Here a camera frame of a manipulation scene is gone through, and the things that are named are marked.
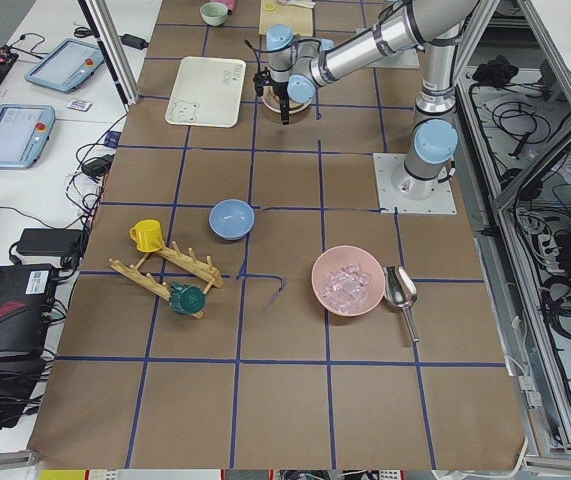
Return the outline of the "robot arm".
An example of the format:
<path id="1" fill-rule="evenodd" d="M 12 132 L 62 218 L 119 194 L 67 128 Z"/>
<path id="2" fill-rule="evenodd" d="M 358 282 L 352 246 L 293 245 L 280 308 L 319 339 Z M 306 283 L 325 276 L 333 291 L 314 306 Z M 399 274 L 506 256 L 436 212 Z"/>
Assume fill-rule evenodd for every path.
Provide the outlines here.
<path id="1" fill-rule="evenodd" d="M 276 24 L 268 29 L 262 51 L 268 64 L 253 78 L 256 95 L 273 95 L 275 110 L 288 124 L 292 105 L 309 104 L 320 88 L 365 67 L 388 67 L 411 53 L 419 55 L 422 80 L 411 144 L 385 183 L 403 199 L 426 200 L 450 178 L 444 168 L 458 144 L 451 123 L 456 62 L 465 21 L 479 7 L 477 1 L 391 1 L 375 23 L 339 45 Z"/>

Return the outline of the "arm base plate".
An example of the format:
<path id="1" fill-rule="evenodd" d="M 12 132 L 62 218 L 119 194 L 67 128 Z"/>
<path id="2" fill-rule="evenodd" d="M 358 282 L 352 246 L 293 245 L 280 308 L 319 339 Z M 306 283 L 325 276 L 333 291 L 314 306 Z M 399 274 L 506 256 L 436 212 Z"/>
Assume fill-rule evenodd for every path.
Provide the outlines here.
<path id="1" fill-rule="evenodd" d="M 416 180 L 405 171 L 405 157 L 373 154 L 379 209 L 390 214 L 456 215 L 447 169 L 442 167 L 436 179 Z"/>
<path id="2" fill-rule="evenodd" d="M 368 68 L 383 69 L 419 69 L 420 62 L 416 48 L 409 48 L 396 52 L 390 56 L 379 58 L 370 63 Z"/>

